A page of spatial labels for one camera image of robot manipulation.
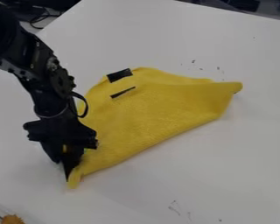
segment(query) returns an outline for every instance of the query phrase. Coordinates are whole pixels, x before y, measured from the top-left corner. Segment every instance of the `cable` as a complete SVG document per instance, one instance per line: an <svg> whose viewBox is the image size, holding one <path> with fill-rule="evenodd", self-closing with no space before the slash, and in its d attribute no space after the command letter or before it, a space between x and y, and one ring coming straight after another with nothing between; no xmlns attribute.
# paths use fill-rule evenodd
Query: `cable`
<svg viewBox="0 0 280 224"><path fill-rule="evenodd" d="M59 15L52 15L46 8L44 8L44 10L45 10L45 13L46 14L44 14L44 13L42 13L41 15L37 15L36 17L34 17L34 18L32 18L31 20L30 20L30 26L31 27L33 27L33 28L35 28L35 29L38 29L38 30L42 30L44 27L38 27L38 26L36 26L36 25L34 25L34 24L36 24L36 23L38 23L38 22L41 22L41 21L43 21L43 20L45 20L45 19L47 19L47 18L58 18L59 16L61 16L62 15L62 11L59 13Z"/></svg>

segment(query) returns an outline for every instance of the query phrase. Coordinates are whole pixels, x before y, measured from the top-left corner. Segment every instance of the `black robotic arm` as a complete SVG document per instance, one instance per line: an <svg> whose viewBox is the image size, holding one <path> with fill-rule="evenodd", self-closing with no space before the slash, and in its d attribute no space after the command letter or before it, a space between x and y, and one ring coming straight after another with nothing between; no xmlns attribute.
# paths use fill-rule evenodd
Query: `black robotic arm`
<svg viewBox="0 0 280 224"><path fill-rule="evenodd" d="M87 114L88 104L73 92L74 77L60 65L52 49L21 27L1 4L0 69L14 74L30 93L39 120L26 123L24 129L31 141L41 143L53 162L64 165L68 178L84 149L96 149L96 132L78 119ZM82 115L77 114L74 97L86 103Z"/></svg>

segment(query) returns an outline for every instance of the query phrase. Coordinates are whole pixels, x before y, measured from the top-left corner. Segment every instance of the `white table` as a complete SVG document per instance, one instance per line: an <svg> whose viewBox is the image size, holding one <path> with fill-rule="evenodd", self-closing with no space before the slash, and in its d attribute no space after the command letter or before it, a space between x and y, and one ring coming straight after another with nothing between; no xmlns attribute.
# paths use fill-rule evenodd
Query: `white table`
<svg viewBox="0 0 280 224"><path fill-rule="evenodd" d="M0 203L47 224L280 223L280 21L170 0L84 0L39 36L80 93L143 66L244 89L220 120L68 191L25 138L22 124L36 119L29 95L0 72Z"/></svg>

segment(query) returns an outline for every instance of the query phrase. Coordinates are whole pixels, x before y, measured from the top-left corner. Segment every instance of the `black tape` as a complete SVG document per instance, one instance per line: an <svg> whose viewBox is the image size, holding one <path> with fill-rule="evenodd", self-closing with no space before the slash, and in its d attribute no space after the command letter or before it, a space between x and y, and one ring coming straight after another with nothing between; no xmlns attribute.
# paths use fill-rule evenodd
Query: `black tape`
<svg viewBox="0 0 280 224"><path fill-rule="evenodd" d="M114 98L116 98L116 97L118 97L118 96L120 96L120 95L125 94L126 92L129 92L130 90L132 90L132 89L134 89L134 88L136 88L136 87L130 87L130 88L125 89L125 90L123 90L123 91L121 91L121 92L119 92L119 93L117 93L117 94L112 94L112 95L111 95L111 98L114 99Z"/></svg>
<svg viewBox="0 0 280 224"><path fill-rule="evenodd" d="M124 69L117 73L110 73L107 75L107 77L110 82L114 82L114 81L119 81L120 79L122 79L124 77L132 76L132 75L133 75L133 73L130 71L129 68L127 68L127 69Z"/></svg>

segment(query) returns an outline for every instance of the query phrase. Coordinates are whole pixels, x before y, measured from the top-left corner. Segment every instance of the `yellow cloth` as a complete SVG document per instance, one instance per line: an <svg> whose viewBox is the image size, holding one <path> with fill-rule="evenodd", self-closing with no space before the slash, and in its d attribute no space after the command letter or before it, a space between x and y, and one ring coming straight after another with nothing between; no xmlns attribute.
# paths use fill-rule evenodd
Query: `yellow cloth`
<svg viewBox="0 0 280 224"><path fill-rule="evenodd" d="M220 117L233 94L242 89L240 82L193 79L152 68L140 67L132 73L112 83L105 76L87 93L90 111L80 121L97 131L99 146L86 150L70 174L70 188L84 175ZM133 89L110 97L129 88Z"/></svg>

